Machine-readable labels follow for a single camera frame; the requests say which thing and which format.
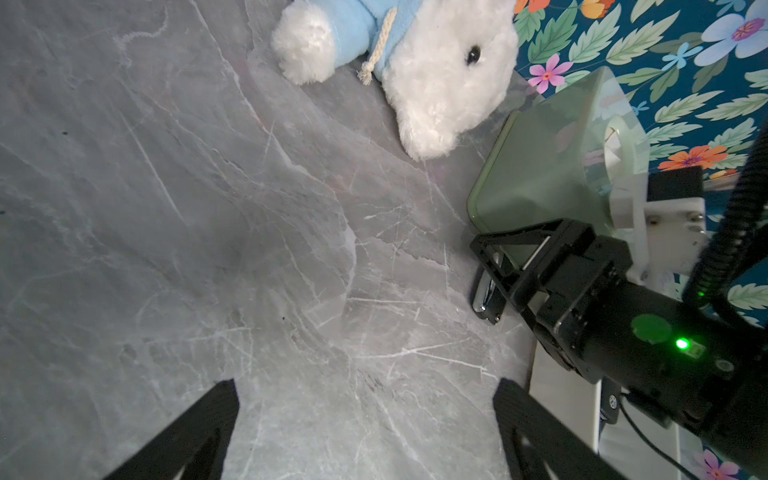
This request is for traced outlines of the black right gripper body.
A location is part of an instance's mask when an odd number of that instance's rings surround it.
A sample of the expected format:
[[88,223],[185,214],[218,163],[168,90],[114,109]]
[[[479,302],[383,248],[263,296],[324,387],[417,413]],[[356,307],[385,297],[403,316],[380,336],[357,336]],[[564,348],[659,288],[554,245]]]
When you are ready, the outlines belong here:
[[585,379],[607,378],[661,420],[708,420],[720,405],[720,326],[699,309],[626,278],[626,242],[588,224],[536,224],[530,293],[548,298],[538,334]]

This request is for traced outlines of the white teddy bear blue shirt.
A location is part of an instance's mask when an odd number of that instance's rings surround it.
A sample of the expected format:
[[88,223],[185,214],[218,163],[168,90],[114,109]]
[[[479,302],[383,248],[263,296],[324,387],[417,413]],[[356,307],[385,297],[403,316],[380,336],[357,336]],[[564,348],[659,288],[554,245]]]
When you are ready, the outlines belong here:
[[328,80],[357,58],[381,83],[405,152],[448,154],[504,100],[519,38],[514,1],[293,1],[271,46],[296,85]]

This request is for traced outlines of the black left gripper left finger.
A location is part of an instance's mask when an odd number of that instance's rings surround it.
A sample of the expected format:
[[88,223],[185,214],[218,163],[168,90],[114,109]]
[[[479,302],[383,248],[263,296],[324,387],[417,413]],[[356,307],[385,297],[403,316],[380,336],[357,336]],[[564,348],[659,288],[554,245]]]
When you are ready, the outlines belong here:
[[235,381],[217,383],[106,479],[221,479],[239,407]]

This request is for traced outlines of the black slim Porsche key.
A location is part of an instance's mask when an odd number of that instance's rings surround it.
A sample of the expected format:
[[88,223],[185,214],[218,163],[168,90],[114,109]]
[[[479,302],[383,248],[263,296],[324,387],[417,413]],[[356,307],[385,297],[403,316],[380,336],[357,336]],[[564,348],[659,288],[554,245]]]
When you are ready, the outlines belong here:
[[504,295],[491,276],[483,268],[480,268],[471,296],[471,306],[475,315],[495,325],[501,320],[506,305],[507,301]]

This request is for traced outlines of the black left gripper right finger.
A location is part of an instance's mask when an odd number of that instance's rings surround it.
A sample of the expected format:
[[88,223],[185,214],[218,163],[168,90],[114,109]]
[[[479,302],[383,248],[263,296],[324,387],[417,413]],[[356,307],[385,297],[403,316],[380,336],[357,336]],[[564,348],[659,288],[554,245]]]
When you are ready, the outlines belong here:
[[515,381],[500,380],[493,408],[512,478],[623,477]]

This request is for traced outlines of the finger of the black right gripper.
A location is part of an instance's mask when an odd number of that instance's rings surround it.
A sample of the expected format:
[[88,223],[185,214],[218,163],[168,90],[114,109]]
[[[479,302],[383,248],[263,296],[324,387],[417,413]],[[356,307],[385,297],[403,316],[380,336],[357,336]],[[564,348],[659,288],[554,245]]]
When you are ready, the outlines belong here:
[[578,242],[579,222],[557,219],[478,234],[470,249],[506,300],[530,300]]

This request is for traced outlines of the green tissue box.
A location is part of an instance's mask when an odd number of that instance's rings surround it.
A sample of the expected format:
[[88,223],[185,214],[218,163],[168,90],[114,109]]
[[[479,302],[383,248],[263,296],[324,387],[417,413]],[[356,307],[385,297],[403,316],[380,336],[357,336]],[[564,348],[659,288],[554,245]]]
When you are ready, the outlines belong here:
[[609,197],[615,181],[645,173],[649,141],[607,67],[510,115],[467,200],[480,233],[561,218],[615,234]]

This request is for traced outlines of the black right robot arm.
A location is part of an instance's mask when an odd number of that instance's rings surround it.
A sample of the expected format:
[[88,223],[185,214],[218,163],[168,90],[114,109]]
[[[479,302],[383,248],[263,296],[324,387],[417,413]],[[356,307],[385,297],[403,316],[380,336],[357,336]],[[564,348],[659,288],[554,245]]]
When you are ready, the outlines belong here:
[[767,333],[723,295],[682,302],[629,281],[628,244],[560,219],[471,244],[546,352],[590,383],[608,379],[661,424],[767,474]]

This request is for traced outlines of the white storage box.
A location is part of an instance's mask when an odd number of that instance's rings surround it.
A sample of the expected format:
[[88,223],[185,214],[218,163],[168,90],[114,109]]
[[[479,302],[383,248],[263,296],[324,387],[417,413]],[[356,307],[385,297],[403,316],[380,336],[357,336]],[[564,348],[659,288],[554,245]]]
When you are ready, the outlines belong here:
[[535,349],[529,393],[593,452],[628,479],[683,479],[685,475],[653,451],[658,448],[673,460],[680,458],[680,432],[662,427],[628,400],[622,401],[614,424],[600,425],[603,393],[600,383],[591,384],[563,369],[538,345]]

